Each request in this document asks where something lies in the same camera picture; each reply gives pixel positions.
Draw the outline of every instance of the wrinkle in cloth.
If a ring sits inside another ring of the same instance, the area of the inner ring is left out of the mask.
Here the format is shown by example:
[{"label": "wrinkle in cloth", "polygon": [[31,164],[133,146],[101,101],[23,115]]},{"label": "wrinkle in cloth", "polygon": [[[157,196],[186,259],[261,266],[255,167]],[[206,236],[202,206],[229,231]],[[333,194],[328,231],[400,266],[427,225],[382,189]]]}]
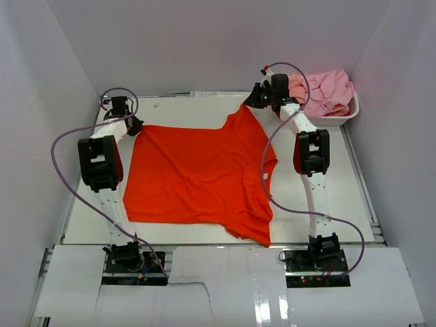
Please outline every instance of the wrinkle in cloth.
[{"label": "wrinkle in cloth", "polygon": [[[348,116],[348,103],[354,96],[354,86],[343,69],[307,76],[311,99],[306,105],[308,117]],[[289,77],[290,96],[303,104],[307,97],[307,85],[297,74]]]},{"label": "wrinkle in cloth", "polygon": [[[130,221],[219,223],[270,245],[273,212],[260,181],[268,138],[245,105],[220,129],[145,125],[131,159],[124,205]],[[267,188],[277,163],[270,146]]]}]

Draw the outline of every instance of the pink clothing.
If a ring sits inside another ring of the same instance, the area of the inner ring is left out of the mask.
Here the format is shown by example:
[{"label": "pink clothing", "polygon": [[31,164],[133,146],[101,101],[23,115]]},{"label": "pink clothing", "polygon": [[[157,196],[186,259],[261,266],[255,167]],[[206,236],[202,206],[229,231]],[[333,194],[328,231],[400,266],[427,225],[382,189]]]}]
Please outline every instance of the pink clothing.
[{"label": "pink clothing", "polygon": [[[307,86],[301,76],[289,78],[290,96],[303,103]],[[307,76],[311,88],[311,100],[305,108],[308,117],[344,116],[349,112],[348,103],[354,96],[354,86],[343,69],[324,74]]]}]

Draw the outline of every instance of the white wall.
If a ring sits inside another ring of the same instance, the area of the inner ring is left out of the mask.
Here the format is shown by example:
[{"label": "white wall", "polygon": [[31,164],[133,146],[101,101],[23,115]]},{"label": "white wall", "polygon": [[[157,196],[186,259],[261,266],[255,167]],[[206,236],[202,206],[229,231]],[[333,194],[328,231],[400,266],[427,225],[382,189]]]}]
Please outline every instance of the white wall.
[{"label": "white wall", "polygon": [[381,228],[436,326],[436,3],[392,1],[352,73],[349,126]]},{"label": "white wall", "polygon": [[[44,248],[69,203],[51,142],[92,121],[96,101],[46,1],[0,0],[0,326],[26,325]],[[78,137],[57,151],[71,183]]]},{"label": "white wall", "polygon": [[260,69],[360,58],[390,0],[48,0],[92,85],[140,95],[251,90]]}]

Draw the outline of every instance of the orange-red garment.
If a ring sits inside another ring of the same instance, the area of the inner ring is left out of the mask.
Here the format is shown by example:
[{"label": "orange-red garment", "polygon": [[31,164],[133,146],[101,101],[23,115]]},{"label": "orange-red garment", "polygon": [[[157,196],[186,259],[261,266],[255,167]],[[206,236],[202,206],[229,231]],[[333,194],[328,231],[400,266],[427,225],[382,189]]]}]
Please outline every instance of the orange-red garment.
[{"label": "orange-red garment", "polygon": [[[268,247],[273,212],[260,181],[267,141],[245,105],[220,129],[144,126],[124,194],[129,220],[220,223],[231,235]],[[276,163],[270,147],[268,189]]]}]

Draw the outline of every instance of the white basket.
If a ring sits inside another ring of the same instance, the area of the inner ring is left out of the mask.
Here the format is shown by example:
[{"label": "white basket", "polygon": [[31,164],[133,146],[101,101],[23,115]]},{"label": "white basket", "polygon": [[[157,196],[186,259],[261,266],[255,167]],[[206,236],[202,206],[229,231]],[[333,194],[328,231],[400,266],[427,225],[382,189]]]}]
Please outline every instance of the white basket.
[{"label": "white basket", "polygon": [[357,98],[356,92],[354,92],[354,97],[349,102],[348,107],[349,111],[351,112],[349,116],[323,116],[317,118],[307,118],[315,126],[341,126],[345,124],[348,119],[355,117],[359,113],[359,100]]}]

